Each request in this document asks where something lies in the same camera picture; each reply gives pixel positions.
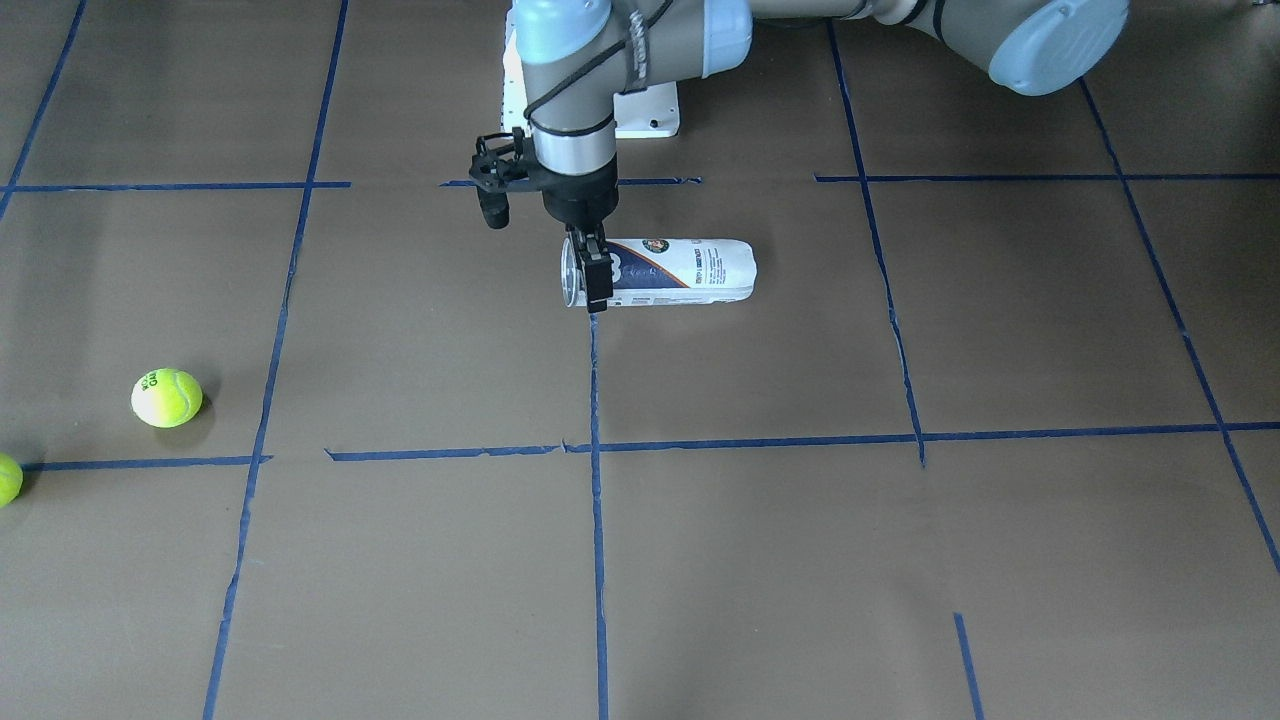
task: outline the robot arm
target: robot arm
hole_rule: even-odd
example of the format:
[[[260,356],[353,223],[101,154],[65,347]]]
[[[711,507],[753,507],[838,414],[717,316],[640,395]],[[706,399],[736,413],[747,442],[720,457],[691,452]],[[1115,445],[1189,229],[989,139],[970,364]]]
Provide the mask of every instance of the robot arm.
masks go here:
[[[530,136],[480,137],[471,178],[495,229],[509,219],[507,192],[543,193],[595,313],[613,295],[604,219],[618,204],[616,94],[736,68],[754,17],[874,17],[933,36],[1016,92],[1044,95],[1102,58],[1128,0],[515,0],[513,15]]]

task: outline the can label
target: can label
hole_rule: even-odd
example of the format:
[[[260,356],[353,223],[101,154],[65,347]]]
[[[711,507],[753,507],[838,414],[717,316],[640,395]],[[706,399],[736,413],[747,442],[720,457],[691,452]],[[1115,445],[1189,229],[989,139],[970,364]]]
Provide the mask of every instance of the can label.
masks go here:
[[[611,306],[704,305],[745,300],[755,287],[751,246],[737,240],[611,240]],[[564,304],[586,305],[581,273],[566,241]]]

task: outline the gray floor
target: gray floor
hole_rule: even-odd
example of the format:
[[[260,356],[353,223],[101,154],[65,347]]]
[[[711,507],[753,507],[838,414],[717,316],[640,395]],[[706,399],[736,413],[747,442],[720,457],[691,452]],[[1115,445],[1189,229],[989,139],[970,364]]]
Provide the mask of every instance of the gray floor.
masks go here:
[[[1134,5],[758,28],[609,220],[755,295],[593,324],[502,1],[0,0],[0,717],[1280,716],[1280,9]]]

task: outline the cable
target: cable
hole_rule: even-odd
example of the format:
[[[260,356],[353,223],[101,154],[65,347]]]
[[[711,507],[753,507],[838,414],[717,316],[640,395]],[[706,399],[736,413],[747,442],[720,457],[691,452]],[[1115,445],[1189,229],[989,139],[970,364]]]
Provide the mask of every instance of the cable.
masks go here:
[[[662,6],[659,6],[658,10],[654,12],[654,14],[644,22],[645,29],[649,29],[653,26],[655,26],[658,20],[660,20],[662,17],[667,14],[667,9],[671,8],[671,4],[675,1],[676,0],[663,0]],[[556,87],[548,90],[541,97],[530,102],[529,106],[525,108],[525,119],[532,122],[534,113],[536,113],[539,108],[554,100],[561,92],[568,90],[575,82],[586,77],[595,68],[599,68],[604,63],[609,61],[611,58],[617,55],[626,46],[627,41],[620,40],[613,45],[605,47],[603,51],[598,53],[586,63],[582,63],[582,65],[579,69],[573,70],[572,73],[566,76],[564,79],[556,83]]]

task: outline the white mounting plate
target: white mounting plate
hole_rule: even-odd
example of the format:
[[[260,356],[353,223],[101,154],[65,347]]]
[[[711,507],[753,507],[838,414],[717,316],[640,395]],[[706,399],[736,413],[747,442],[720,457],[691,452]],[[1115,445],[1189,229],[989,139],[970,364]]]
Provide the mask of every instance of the white mounting plate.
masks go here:
[[[507,24],[507,49],[502,54],[502,132],[525,124],[525,74],[516,51],[516,29]],[[680,131],[680,97],[676,83],[655,85],[640,92],[613,96],[613,115],[620,140],[672,137]]]

